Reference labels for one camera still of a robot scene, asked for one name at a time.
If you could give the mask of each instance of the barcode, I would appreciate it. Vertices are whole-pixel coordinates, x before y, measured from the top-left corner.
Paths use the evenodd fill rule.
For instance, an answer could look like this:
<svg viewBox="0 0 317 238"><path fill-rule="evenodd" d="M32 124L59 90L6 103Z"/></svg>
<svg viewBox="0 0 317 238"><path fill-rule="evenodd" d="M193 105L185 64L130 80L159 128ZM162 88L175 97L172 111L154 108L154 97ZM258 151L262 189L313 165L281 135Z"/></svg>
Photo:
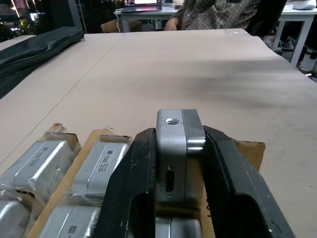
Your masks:
<svg viewBox="0 0 317 238"><path fill-rule="evenodd" d="M70 226L68 229L68 233L74 234L77 229L77 226Z"/></svg>

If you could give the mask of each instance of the laptop screen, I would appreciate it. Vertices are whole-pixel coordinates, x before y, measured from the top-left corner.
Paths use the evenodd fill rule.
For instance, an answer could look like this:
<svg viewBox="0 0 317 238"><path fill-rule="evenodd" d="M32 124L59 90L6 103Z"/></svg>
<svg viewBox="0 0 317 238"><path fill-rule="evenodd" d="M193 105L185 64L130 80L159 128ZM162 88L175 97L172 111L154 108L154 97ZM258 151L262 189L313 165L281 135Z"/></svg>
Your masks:
<svg viewBox="0 0 317 238"><path fill-rule="evenodd" d="M124 0L125 6L147 6L161 4L161 0Z"/></svg>

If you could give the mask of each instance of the silver battery pack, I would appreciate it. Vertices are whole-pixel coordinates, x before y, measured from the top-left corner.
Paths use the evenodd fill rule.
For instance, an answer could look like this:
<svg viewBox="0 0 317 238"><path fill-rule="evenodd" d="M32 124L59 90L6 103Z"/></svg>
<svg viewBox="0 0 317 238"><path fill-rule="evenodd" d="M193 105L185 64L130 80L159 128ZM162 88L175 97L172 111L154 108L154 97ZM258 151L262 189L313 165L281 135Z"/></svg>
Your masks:
<svg viewBox="0 0 317 238"><path fill-rule="evenodd" d="M30 211L18 201L0 201L0 238L22 238Z"/></svg>
<svg viewBox="0 0 317 238"><path fill-rule="evenodd" d="M91 238L100 208L57 206L38 238Z"/></svg>
<svg viewBox="0 0 317 238"><path fill-rule="evenodd" d="M128 149L125 143L96 142L73 181L72 191L103 197L112 172Z"/></svg>
<svg viewBox="0 0 317 238"><path fill-rule="evenodd" d="M197 110L159 110L157 202L200 206L204 181L200 167L206 136Z"/></svg>
<svg viewBox="0 0 317 238"><path fill-rule="evenodd" d="M37 141L0 178L0 188L28 191L47 202L74 160L66 141Z"/></svg>
<svg viewBox="0 0 317 238"><path fill-rule="evenodd" d="M155 238L202 238L198 220L188 218L156 217Z"/></svg>

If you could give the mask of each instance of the cardboard table surface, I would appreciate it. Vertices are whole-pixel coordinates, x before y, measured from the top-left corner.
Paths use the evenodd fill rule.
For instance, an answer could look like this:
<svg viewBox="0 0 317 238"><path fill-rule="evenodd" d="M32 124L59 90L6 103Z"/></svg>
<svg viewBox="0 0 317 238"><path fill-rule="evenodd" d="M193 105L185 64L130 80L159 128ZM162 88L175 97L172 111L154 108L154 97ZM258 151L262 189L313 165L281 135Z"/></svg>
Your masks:
<svg viewBox="0 0 317 238"><path fill-rule="evenodd" d="M295 235L317 236L317 85L234 30L86 35L0 100L0 174L54 122L81 143L105 125L135 136L159 109L262 141L260 169Z"/></svg>

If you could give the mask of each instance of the screw hole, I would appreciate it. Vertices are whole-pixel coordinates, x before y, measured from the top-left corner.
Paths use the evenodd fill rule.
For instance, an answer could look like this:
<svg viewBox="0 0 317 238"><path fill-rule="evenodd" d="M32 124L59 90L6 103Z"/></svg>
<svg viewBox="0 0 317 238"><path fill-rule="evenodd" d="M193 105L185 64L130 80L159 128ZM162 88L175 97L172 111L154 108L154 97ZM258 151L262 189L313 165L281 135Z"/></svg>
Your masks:
<svg viewBox="0 0 317 238"><path fill-rule="evenodd" d="M168 125L176 125L179 123L179 120L175 119L175 118L169 118L165 120L165 123Z"/></svg>

